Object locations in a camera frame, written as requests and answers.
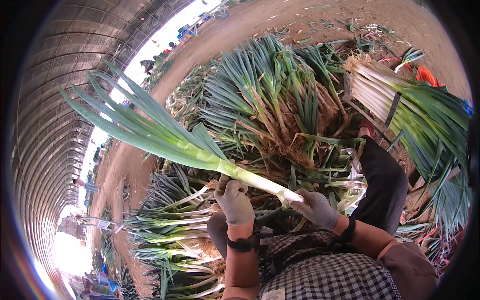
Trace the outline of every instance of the black wrist strap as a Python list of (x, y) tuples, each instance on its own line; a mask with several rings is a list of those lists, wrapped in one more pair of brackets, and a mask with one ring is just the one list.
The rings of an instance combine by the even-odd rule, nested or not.
[(345, 246), (348, 245), (352, 242), (353, 237), (355, 236), (355, 217), (350, 216), (348, 217), (348, 227), (342, 232), (342, 235), (340, 235), (338, 238), (331, 240), (329, 243), (328, 247), (334, 247), (335, 245), (341, 245)]
[(248, 239), (237, 239), (237, 241), (232, 241), (228, 238), (227, 245), (237, 252), (248, 253), (255, 249), (257, 239), (258, 237), (253, 234)]

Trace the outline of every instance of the gray glove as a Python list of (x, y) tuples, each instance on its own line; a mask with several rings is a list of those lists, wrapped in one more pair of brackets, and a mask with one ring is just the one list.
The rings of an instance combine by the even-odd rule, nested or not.
[(227, 217), (227, 224), (239, 226), (252, 222), (255, 219), (250, 199), (245, 194), (248, 188), (237, 180), (222, 174), (215, 189), (215, 199)]
[(332, 230), (340, 213), (330, 206), (327, 198), (319, 192), (309, 192), (304, 189), (298, 190), (296, 193), (303, 196), (305, 203), (293, 201), (290, 203), (290, 207), (315, 225)]

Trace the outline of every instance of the wrist band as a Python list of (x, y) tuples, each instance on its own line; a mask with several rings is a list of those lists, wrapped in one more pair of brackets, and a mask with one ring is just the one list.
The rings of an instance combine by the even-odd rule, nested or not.
[(345, 246), (347, 244), (350, 244), (353, 240), (353, 237), (355, 236), (355, 227), (356, 227), (355, 220), (356, 219), (354, 216), (348, 217), (347, 229), (345, 229), (338, 238), (331, 239), (330, 242), (327, 244), (327, 246), (329, 248), (332, 248), (335, 245)]

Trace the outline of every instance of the scallion bundle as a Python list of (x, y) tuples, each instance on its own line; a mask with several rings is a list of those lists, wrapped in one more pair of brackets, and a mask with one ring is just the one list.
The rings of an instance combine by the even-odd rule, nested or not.
[(366, 56), (350, 57), (343, 68), (351, 73), (353, 97), (383, 122), (395, 95), (401, 95), (389, 128), (425, 179), (424, 193), (430, 182), (440, 180), (429, 205), (435, 202), (444, 229), (464, 226), (471, 198), (466, 173), (462, 171), (450, 182), (446, 178), (455, 166), (467, 167), (470, 115), (465, 101), (450, 94), (446, 87), (405, 79)]

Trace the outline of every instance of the red shoe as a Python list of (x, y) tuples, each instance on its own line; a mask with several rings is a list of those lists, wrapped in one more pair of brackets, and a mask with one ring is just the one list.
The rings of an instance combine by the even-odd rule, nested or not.
[(368, 121), (366, 118), (363, 118), (361, 119), (360, 121), (360, 125), (359, 125), (359, 128), (362, 128), (362, 127), (367, 127), (368, 131), (370, 132), (370, 134), (368, 135), (369, 137), (372, 137), (373, 136), (373, 133), (375, 132), (375, 130), (373, 129), (373, 125), (370, 123), (370, 121)]

